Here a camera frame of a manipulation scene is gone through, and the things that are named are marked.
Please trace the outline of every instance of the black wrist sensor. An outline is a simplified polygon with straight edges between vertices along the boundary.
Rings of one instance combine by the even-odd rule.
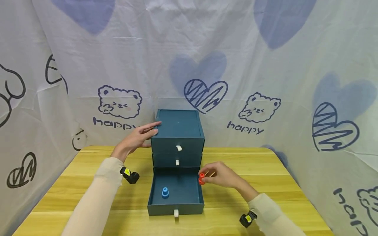
[[[245,228],[248,228],[251,224],[252,224],[252,221],[254,219],[257,219],[257,216],[255,213],[249,211],[248,214],[243,214],[240,219],[239,219],[239,222],[245,227]]]
[[[137,172],[131,173],[131,171],[126,167],[122,167],[119,172],[130,184],[136,183],[139,179],[139,174]]]

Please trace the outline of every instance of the drawer unit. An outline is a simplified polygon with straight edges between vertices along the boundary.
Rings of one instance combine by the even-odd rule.
[[[202,214],[204,201],[198,171],[205,137],[199,113],[158,110],[156,121],[162,124],[156,127],[158,134],[151,138],[153,179],[148,213],[150,216],[175,215],[175,212]]]

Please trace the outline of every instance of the long sleeve shirt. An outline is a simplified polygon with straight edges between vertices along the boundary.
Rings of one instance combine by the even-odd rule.
[[[110,207],[122,183],[123,162],[115,157],[106,158],[93,182],[85,192],[62,236],[101,236],[109,216]],[[257,215],[256,223],[266,236],[305,235],[265,193],[248,202],[249,208]]]

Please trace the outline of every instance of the red plastic peg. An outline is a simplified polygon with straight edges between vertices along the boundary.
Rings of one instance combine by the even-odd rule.
[[[200,185],[204,185],[205,184],[205,182],[203,182],[202,181],[202,179],[205,177],[205,174],[204,173],[201,173],[200,174],[200,177],[198,178],[198,183],[200,184]]]

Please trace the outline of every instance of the table top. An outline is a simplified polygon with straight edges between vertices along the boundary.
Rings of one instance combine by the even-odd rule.
[[[14,233],[15,236],[59,236],[75,206],[93,180],[112,146],[89,146],[70,165]],[[257,191],[266,193],[307,236],[333,235],[277,156],[266,148],[205,148],[202,165],[223,161]],[[148,216],[152,182],[151,149],[138,149],[126,166],[140,174],[136,184],[122,181],[103,235],[261,235],[255,222],[239,222],[248,205],[237,191],[202,186],[205,208],[201,215]]]

